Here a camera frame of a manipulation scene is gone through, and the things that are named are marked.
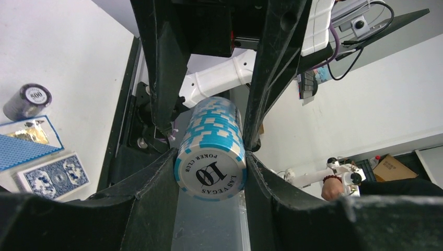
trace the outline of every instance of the playing card deck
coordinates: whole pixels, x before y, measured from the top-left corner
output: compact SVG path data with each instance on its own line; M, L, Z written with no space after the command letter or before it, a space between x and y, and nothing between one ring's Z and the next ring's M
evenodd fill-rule
M90 183L76 153L17 173L23 191L59 200Z

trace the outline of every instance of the poker chip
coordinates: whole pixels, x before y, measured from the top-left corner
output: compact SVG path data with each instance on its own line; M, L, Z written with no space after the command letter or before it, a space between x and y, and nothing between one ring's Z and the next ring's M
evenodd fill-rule
M3 113L12 121L32 118L52 102L52 95L39 84L26 84L3 107Z
M221 201L243 189L247 173L240 124L238 109L225 98L206 98L195 106L174 166L184 192Z

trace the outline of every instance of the person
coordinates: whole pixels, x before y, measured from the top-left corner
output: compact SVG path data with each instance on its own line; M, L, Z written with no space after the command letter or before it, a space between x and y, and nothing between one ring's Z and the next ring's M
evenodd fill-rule
M360 195L409 195L409 196L443 196L443 189L434 183L414 178L385 182L362 181L359 185ZM326 176L323 180L321 197L327 201L335 200L344 193L339 176Z

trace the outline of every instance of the white device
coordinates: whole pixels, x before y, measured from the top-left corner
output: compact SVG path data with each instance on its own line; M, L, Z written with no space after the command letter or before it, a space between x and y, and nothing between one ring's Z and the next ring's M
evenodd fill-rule
M328 175L342 176L345 196L360 196L358 184L356 184L354 181L355 177L358 175L361 177L361 181L365 180L365 173L361 168L358 168L352 164L340 165L337 160L327 163L326 170L305 174L302 176L296 176L294 170L290 168L285 171L284 179L293 186L302 189L310 186L313 183L322 181Z
M329 24L335 0L313 0L306 27L301 55L307 56L323 50L329 43Z

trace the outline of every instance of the cable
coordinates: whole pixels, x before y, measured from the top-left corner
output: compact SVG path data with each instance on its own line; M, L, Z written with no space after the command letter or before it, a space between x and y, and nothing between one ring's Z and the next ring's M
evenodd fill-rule
M328 60L326 60L325 62L320 63L320 64L310 68L309 71L312 71L314 69L320 68L324 65L331 63L332 60L334 60L337 57L337 55L339 54L340 39L339 39L339 35L337 34L337 31L335 30L334 26L332 25L332 22L329 24L329 30L331 31L332 36L334 37L334 41L335 41L334 54L332 54L332 56Z
M355 57L351 66L346 70L345 74L343 74L341 77L334 77L334 75L332 75L331 67L328 64L328 71L329 71L329 74L331 75L331 78L335 81L342 80L349 73L349 71L351 71L352 67L354 67L354 64L357 62L357 60L361 56L362 52L363 52L363 48L360 49L360 52L358 53L357 57Z
M383 3L383 2L372 2L371 4L384 6L385 8L387 8L391 12L391 18L389 19L388 23L383 28L377 30L376 32L374 32L373 34L368 36L367 38L364 38L364 39L361 39L361 40L358 40L358 41L357 40L355 40L355 41L351 41L351 40L344 41L342 43L342 45L353 45L353 44L358 44L358 43L361 43L361 42L365 42L365 41L371 39L372 37L380 34L384 30L386 30L386 28L388 28L391 25L392 21L394 21L395 13L394 13L394 10L391 8L391 6L389 6L389 5L387 5L386 3Z

